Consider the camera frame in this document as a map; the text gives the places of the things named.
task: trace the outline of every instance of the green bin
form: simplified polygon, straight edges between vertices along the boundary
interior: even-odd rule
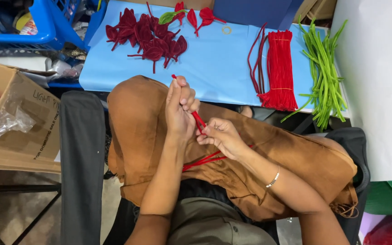
[[[371,182],[365,211],[369,214],[392,215],[392,181]]]

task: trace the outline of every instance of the left hand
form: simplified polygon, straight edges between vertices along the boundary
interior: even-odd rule
[[[195,90],[183,76],[172,80],[166,98],[167,134],[187,142],[194,134],[196,122],[191,114],[199,111]]]

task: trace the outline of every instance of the light blue paper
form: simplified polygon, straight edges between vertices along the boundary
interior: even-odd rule
[[[163,13],[174,11],[173,8],[151,5],[152,14],[160,17]],[[194,34],[194,28],[186,18],[182,26],[175,21],[169,26],[169,31],[183,35],[188,42],[187,50],[178,57],[178,63],[173,60],[164,69],[164,58],[156,62],[155,74],[152,73],[152,61],[142,60],[140,57],[127,57],[128,54],[136,54],[139,46],[131,47],[129,42],[119,45],[111,51],[114,43],[107,43],[105,34],[106,25],[116,25],[119,21],[119,12],[125,8],[134,9],[135,17],[147,14],[145,4],[128,3],[111,0],[108,3],[107,12],[101,26],[92,37],[89,45],[90,52],[80,75],[80,84],[85,90],[110,92],[118,83],[136,75],[144,75],[160,81],[167,86],[172,80],[171,75],[185,76],[190,86],[196,91],[196,97],[201,101],[230,103],[239,105],[261,105],[257,93],[250,79],[247,56],[255,41],[260,28],[238,24],[223,24],[214,21],[209,26],[199,30],[199,37]],[[199,11],[195,11],[198,25],[202,22]],[[226,35],[222,27],[229,26],[231,33]],[[307,97],[299,96],[300,93],[310,93],[313,81],[310,74],[309,59],[303,55],[302,49],[306,49],[302,33],[298,25],[290,28],[293,32],[291,41],[291,59],[293,63],[294,93],[297,105],[300,107],[307,101]],[[321,36],[325,36],[323,29],[319,30]],[[264,46],[263,67],[268,45]],[[258,46],[254,47],[251,55],[251,65],[255,64]],[[265,73],[265,88],[268,91],[267,71]]]

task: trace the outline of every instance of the brown scarf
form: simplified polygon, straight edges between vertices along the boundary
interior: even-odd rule
[[[141,75],[118,84],[108,96],[112,144],[110,170],[124,183],[121,195],[139,206],[155,174],[167,133],[164,109],[168,88]],[[336,213],[353,214],[358,199],[352,177],[356,165],[336,142],[305,137],[247,118],[218,106],[201,103],[199,114],[230,120],[252,149],[295,173],[311,185]],[[185,164],[217,151],[213,145],[188,141]],[[265,184],[231,159],[190,168],[182,179],[196,178],[226,189],[231,201],[255,221],[297,216]]]

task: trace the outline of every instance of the blue crate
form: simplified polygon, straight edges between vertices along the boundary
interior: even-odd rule
[[[88,51],[88,42],[101,24],[107,6],[102,1],[100,11],[91,16],[89,36],[86,35],[85,41],[82,41],[71,26],[79,2],[80,0],[34,0],[29,9],[38,33],[0,34],[0,49],[61,50],[65,42],[71,42]]]

